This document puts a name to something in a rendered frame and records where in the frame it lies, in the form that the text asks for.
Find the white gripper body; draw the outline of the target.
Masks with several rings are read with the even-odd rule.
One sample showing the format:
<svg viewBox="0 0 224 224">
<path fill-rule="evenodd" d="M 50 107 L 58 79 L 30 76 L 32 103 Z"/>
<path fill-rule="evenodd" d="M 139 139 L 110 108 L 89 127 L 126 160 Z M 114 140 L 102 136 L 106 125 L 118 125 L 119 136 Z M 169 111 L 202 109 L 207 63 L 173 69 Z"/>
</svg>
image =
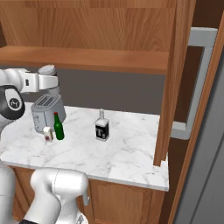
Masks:
<svg viewBox="0 0 224 224">
<path fill-rule="evenodd" d="M 56 95 L 60 92 L 59 78 L 55 65 L 42 66 L 38 70 L 38 88 L 47 90 L 51 95 Z"/>
</svg>

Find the wooden base cabinet door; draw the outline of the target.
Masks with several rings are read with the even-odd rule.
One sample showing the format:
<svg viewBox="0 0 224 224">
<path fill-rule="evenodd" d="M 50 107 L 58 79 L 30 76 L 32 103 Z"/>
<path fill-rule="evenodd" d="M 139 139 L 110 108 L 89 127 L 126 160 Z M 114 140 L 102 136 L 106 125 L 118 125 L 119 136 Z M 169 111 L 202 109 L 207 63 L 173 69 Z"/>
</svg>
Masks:
<svg viewBox="0 0 224 224">
<path fill-rule="evenodd" d="M 12 165 L 10 168 L 14 171 L 16 178 L 12 215 L 16 221 L 21 221 L 34 199 L 35 193 L 30 186 L 31 176 L 34 170 Z"/>
<path fill-rule="evenodd" d="M 165 193 L 89 180 L 89 224 L 159 224 Z"/>
</svg>

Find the silver toaster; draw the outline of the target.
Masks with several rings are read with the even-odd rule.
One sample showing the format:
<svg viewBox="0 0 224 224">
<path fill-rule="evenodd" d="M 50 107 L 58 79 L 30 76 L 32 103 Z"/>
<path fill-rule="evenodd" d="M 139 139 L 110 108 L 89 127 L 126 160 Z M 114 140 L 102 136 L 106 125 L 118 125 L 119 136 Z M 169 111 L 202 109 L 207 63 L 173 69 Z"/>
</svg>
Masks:
<svg viewBox="0 0 224 224">
<path fill-rule="evenodd" d="M 54 113 L 57 112 L 59 120 L 63 123 L 66 111 L 60 94 L 43 94 L 32 105 L 31 113 L 34 129 L 43 134 L 44 127 L 54 130 Z"/>
</svg>

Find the green glass bottle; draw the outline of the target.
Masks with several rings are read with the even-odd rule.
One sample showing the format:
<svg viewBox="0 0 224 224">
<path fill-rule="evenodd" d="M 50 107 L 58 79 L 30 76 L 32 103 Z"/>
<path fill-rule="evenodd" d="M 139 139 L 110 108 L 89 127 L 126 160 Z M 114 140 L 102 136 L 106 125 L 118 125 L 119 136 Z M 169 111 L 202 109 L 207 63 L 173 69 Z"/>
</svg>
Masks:
<svg viewBox="0 0 224 224">
<path fill-rule="evenodd" d="M 54 113 L 54 132 L 58 140 L 64 139 L 65 135 L 64 135 L 63 125 L 59 119 L 59 115 L 57 112 Z"/>
</svg>

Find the small white red carton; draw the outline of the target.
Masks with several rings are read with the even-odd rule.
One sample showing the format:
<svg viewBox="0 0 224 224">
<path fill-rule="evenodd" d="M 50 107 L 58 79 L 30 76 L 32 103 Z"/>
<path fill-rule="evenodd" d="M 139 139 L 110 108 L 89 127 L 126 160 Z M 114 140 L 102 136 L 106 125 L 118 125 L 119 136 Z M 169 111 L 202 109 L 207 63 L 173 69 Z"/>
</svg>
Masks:
<svg viewBox="0 0 224 224">
<path fill-rule="evenodd" d="M 44 127 L 43 131 L 44 131 L 45 140 L 48 142 L 51 142 L 53 140 L 52 129 L 50 127 Z"/>
</svg>

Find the clear bottle black label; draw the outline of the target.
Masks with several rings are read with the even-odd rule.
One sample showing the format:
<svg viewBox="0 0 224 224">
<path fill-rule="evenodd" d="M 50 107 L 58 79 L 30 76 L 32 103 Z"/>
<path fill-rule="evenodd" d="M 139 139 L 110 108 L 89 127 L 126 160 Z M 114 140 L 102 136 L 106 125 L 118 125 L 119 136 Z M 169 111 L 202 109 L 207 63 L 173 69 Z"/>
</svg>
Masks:
<svg viewBox="0 0 224 224">
<path fill-rule="evenodd" d="M 109 138 L 109 120 L 104 117 L 104 110 L 100 109 L 99 118 L 95 121 L 95 137 L 106 141 Z"/>
</svg>

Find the grey fridge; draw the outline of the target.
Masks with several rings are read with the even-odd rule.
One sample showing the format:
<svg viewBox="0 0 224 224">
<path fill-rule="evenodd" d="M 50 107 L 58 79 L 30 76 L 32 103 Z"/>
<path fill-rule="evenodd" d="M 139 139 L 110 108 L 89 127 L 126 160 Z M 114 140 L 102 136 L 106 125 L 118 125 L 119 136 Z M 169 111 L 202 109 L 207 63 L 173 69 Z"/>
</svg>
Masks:
<svg viewBox="0 0 224 224">
<path fill-rule="evenodd" d="M 224 224 L 224 55 L 173 224 Z"/>
</svg>

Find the open wooden wall cabinet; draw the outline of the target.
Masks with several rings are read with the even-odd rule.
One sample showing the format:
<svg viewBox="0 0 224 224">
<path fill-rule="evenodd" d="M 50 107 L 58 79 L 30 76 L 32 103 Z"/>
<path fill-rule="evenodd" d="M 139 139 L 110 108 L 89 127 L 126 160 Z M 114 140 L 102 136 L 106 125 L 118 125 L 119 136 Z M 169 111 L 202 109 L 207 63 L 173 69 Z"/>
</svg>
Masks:
<svg viewBox="0 0 224 224">
<path fill-rule="evenodd" d="M 165 74 L 177 0 L 0 0 L 0 63 Z"/>
</svg>

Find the wooden wall cabinet door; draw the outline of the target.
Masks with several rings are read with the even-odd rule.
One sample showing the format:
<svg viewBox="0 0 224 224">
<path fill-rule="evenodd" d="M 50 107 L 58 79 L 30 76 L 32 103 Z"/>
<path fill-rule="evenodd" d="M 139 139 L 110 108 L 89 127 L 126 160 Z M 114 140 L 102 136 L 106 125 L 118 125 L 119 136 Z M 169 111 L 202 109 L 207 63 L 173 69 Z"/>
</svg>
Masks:
<svg viewBox="0 0 224 224">
<path fill-rule="evenodd" d="M 161 161 L 166 160 L 169 148 L 195 4 L 196 0 L 176 0 L 168 69 L 153 161 L 155 166 L 160 166 Z"/>
</svg>

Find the grey framed wall oven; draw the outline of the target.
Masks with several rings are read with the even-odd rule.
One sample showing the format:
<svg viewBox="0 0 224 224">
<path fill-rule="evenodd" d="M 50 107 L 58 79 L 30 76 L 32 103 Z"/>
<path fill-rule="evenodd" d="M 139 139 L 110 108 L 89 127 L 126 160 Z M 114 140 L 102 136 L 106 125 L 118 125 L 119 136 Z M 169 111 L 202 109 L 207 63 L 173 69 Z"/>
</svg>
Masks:
<svg viewBox="0 0 224 224">
<path fill-rule="evenodd" d="M 199 62 L 199 69 L 192 92 L 186 122 L 173 122 L 171 129 L 171 137 L 181 140 L 188 140 L 191 136 L 195 116 L 200 103 L 202 89 L 207 77 L 207 69 L 210 63 L 214 43 L 218 30 L 216 28 L 192 27 L 188 45 L 202 47 L 202 54 Z"/>
</svg>

